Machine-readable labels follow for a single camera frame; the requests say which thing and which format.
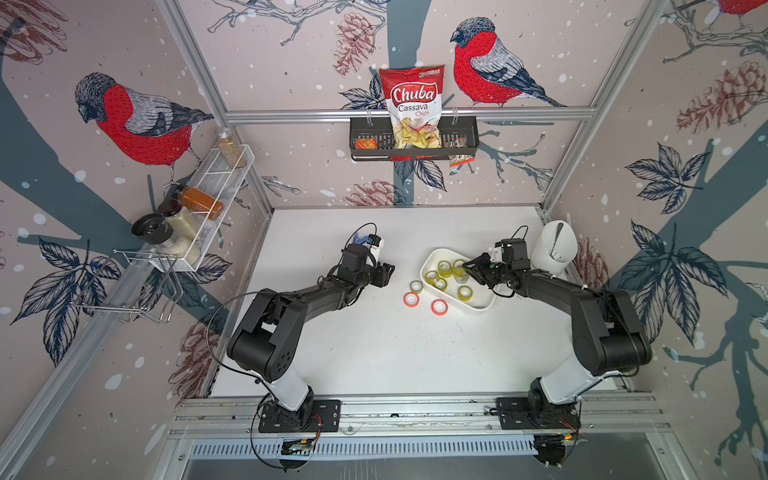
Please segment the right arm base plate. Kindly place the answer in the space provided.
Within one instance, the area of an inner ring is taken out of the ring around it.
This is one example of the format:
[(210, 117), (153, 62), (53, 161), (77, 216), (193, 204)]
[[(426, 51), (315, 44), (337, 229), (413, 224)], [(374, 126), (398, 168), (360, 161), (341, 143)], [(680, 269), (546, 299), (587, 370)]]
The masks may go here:
[(555, 405), (537, 393), (526, 397), (498, 397), (488, 413), (499, 418), (503, 430), (576, 431), (581, 427), (575, 403)]

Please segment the red tape roll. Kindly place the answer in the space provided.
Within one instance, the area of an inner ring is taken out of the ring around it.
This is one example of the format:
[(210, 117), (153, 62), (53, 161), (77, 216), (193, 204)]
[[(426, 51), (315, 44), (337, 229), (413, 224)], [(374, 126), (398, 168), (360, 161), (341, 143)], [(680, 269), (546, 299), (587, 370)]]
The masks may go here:
[(435, 316), (442, 317), (447, 314), (449, 306), (446, 301), (442, 299), (435, 299), (431, 303), (430, 309)]
[(418, 294), (413, 292), (407, 292), (403, 296), (403, 303), (408, 308), (416, 308), (420, 303), (420, 297)]

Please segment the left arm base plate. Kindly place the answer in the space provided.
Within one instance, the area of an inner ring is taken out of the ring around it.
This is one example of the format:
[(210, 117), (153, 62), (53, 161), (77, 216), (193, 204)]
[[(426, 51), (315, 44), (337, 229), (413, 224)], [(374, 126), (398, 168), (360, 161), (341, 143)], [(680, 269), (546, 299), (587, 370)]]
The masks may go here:
[(258, 415), (259, 433), (337, 432), (341, 413), (340, 400), (305, 401), (297, 411), (290, 411), (267, 400)]

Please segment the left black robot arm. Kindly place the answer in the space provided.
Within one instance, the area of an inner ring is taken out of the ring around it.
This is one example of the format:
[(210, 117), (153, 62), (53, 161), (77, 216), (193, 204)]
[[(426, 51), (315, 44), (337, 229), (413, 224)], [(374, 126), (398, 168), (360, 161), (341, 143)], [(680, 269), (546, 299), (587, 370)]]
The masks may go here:
[(307, 288), (260, 290), (227, 344), (227, 357), (264, 382), (278, 409), (304, 423), (314, 392), (292, 367), (304, 325), (354, 305), (368, 286), (388, 285), (395, 267), (379, 261), (382, 238), (372, 233), (350, 241), (339, 262)]

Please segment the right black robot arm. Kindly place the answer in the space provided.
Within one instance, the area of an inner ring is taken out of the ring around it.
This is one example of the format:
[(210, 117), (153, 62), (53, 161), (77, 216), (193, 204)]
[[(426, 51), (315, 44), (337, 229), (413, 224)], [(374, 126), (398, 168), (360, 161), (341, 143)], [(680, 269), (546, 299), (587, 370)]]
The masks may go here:
[(651, 361), (650, 341), (628, 292), (594, 290), (534, 268), (522, 238), (497, 242), (463, 265), (469, 276), (494, 290), (543, 302), (571, 318), (573, 353), (555, 370), (535, 379), (527, 395), (528, 414), (538, 425), (554, 422), (579, 397), (606, 378), (621, 376)]

